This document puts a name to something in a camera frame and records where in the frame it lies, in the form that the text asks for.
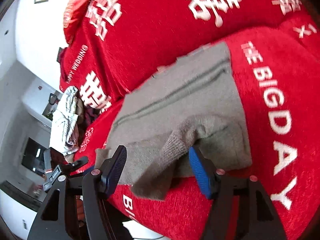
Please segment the person's left hand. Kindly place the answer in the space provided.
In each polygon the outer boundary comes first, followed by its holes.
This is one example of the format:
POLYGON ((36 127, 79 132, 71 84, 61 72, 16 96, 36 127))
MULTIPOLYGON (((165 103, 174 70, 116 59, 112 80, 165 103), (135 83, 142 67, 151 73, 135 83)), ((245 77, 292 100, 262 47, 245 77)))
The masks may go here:
POLYGON ((84 222, 85 221, 84 205, 80 196, 76 197, 76 210, 77 210, 78 220, 84 222))

